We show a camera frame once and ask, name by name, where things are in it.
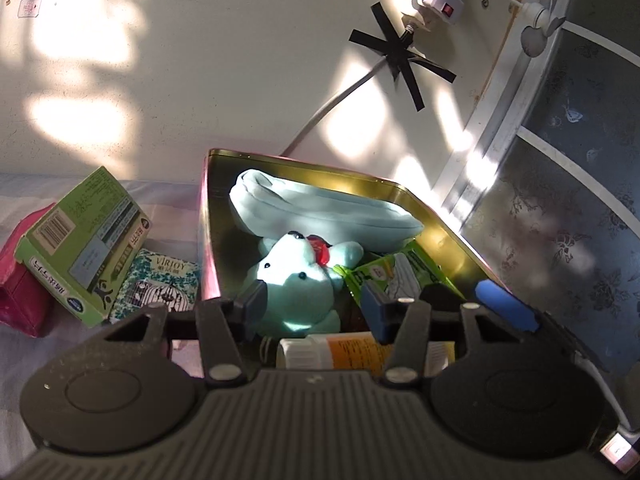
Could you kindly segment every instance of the light blue plush bear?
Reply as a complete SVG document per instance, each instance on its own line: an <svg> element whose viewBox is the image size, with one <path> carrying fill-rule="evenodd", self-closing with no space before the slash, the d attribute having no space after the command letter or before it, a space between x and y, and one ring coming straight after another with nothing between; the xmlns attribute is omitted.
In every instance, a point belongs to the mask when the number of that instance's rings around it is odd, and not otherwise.
<svg viewBox="0 0 640 480"><path fill-rule="evenodd" d="M291 231L280 240L260 242L264 257L252 267L247 282L267 284L267 311L254 330L273 338L304 337L311 333L340 332L334 294L342 288L336 265L353 269L364 253L360 244L344 242L329 247L322 238Z"/></svg>

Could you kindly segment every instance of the red pouch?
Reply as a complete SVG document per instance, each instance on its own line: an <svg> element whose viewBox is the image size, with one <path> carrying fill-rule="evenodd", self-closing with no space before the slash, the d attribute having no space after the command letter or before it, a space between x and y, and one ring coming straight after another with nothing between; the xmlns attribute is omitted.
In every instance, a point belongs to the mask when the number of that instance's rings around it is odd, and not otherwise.
<svg viewBox="0 0 640 480"><path fill-rule="evenodd" d="M53 206L20 220L0 251L0 322L32 337L41 335L54 299L27 267L15 261L14 252L20 237Z"/></svg>

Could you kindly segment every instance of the teal patterned package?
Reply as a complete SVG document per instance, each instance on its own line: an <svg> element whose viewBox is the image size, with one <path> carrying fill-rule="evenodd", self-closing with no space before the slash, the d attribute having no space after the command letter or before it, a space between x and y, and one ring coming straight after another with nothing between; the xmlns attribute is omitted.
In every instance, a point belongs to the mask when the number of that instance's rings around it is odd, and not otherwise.
<svg viewBox="0 0 640 480"><path fill-rule="evenodd" d="M158 301L172 312L191 310L199 279L198 264L140 249L113 304L110 321L116 323Z"/></svg>

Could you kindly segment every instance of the striped fabric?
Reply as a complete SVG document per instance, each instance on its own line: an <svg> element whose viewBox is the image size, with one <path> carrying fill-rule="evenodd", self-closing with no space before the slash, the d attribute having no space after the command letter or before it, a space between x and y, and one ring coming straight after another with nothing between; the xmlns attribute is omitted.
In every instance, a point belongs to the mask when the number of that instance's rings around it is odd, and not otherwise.
<svg viewBox="0 0 640 480"><path fill-rule="evenodd" d="M0 246L23 217L56 202L80 180L0 173ZM199 186L160 182L123 184L153 222L145 247L196 262ZM55 355L100 330L87 329L58 304L46 323L47 335L39 339L0 324L0 476L34 450L18 412L25 381Z"/></svg>

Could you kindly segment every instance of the white ribbed cap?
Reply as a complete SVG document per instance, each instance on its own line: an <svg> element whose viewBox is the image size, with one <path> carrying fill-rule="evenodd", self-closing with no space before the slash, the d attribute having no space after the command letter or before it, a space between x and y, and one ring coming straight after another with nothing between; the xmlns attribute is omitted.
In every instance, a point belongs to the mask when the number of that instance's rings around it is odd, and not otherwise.
<svg viewBox="0 0 640 480"><path fill-rule="evenodd" d="M322 363L318 351L318 344L312 339L281 339L276 354L276 367L320 370Z"/></svg>

